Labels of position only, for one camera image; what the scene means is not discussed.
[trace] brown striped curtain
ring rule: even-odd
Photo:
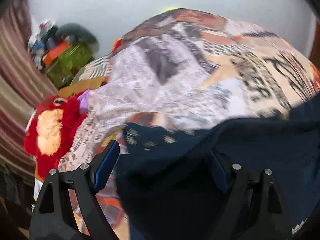
[[[57,89],[30,59],[30,35],[27,0],[14,0],[0,19],[0,162],[32,184],[35,162],[23,150],[25,128],[36,106]]]

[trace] navy garment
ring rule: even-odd
[[[204,234],[224,201],[220,189],[228,184],[227,171],[212,173],[219,169],[212,153],[219,153],[230,165],[271,169],[292,227],[300,224],[320,199],[318,97],[293,109],[289,120],[231,119],[193,135],[127,124],[130,154],[119,157],[116,183],[130,223],[146,240]]]

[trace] red plush toy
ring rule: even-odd
[[[36,156],[37,173],[43,180],[70,150],[75,133],[87,116],[79,111],[77,98],[81,94],[69,99],[52,96],[37,107],[23,147],[28,154]]]

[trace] metal bolt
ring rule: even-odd
[[[88,163],[82,163],[82,164],[80,165],[80,169],[81,169],[81,170],[86,170],[88,167],[89,167],[89,164],[88,164]]]
[[[271,175],[271,174],[272,174],[272,170],[270,170],[270,169],[265,169],[264,172],[265,172],[267,175]]]
[[[53,174],[56,174],[56,172],[57,172],[56,169],[51,169],[51,170],[49,171],[49,174],[50,174],[50,175],[53,175]]]
[[[234,164],[232,165],[232,167],[233,167],[233,169],[235,169],[235,170],[241,169],[241,165],[238,164],[238,163],[234,163]]]

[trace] wall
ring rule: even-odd
[[[47,19],[59,25],[76,22],[95,34],[96,56],[108,54],[116,39],[170,7],[256,23],[307,56],[312,48],[316,19],[304,0],[29,0],[35,26]]]

